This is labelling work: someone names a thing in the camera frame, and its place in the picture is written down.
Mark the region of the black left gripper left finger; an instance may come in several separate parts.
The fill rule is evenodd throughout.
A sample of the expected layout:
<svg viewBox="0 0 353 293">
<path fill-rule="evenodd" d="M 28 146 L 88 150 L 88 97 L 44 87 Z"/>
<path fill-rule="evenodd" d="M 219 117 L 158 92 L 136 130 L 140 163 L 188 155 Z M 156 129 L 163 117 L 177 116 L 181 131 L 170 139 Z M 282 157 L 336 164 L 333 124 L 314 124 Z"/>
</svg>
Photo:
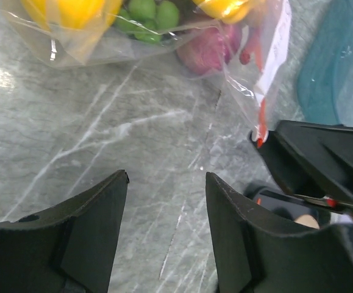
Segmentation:
<svg viewBox="0 0 353 293">
<path fill-rule="evenodd" d="M 16 222 L 0 222 L 0 292 L 107 292 L 129 177 Z"/>
</svg>

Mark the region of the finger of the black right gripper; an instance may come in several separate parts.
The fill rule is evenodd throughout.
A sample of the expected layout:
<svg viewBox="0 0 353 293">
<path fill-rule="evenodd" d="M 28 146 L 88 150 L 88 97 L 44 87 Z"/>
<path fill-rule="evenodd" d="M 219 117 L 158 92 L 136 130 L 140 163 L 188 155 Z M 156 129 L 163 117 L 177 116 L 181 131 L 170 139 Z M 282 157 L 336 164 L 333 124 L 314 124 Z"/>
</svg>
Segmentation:
<svg viewBox="0 0 353 293">
<path fill-rule="evenodd" d="M 285 194 L 353 214 L 353 127 L 282 120 L 249 141 Z"/>
</svg>

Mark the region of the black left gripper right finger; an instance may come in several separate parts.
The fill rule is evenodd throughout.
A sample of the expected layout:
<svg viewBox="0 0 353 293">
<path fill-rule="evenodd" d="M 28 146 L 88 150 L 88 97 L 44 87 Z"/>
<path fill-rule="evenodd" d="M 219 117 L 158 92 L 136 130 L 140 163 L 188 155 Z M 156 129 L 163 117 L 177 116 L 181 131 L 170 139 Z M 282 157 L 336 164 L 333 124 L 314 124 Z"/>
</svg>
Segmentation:
<svg viewBox="0 0 353 293">
<path fill-rule="evenodd" d="M 221 292 L 353 292 L 353 224 L 300 225 L 211 172 L 205 194 Z"/>
</svg>

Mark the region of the red fake chili pepper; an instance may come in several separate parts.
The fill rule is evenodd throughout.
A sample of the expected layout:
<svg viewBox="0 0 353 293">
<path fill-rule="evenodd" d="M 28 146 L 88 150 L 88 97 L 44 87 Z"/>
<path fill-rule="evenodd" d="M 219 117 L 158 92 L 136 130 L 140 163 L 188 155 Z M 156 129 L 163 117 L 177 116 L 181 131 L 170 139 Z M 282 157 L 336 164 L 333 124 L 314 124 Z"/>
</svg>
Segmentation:
<svg viewBox="0 0 353 293">
<path fill-rule="evenodd" d="M 255 58 L 255 64 L 257 68 L 262 71 L 263 60 L 262 60 L 262 50 L 260 45 L 260 34 L 261 29 L 259 27 L 250 27 L 249 34 L 246 44 L 240 53 L 240 63 L 247 65 L 251 61 L 252 55 Z"/>
</svg>

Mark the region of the clear zip top bag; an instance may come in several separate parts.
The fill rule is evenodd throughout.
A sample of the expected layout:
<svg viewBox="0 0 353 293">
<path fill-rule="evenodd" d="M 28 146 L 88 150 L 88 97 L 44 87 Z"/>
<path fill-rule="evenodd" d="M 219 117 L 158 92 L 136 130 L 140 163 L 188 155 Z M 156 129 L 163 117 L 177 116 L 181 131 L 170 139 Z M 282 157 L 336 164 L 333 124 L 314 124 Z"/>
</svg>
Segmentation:
<svg viewBox="0 0 353 293">
<path fill-rule="evenodd" d="M 234 98 L 252 140 L 268 138 L 273 82 L 288 54 L 288 1 L 1 1 L 6 20 L 54 68 L 139 61 L 211 78 Z"/>
</svg>

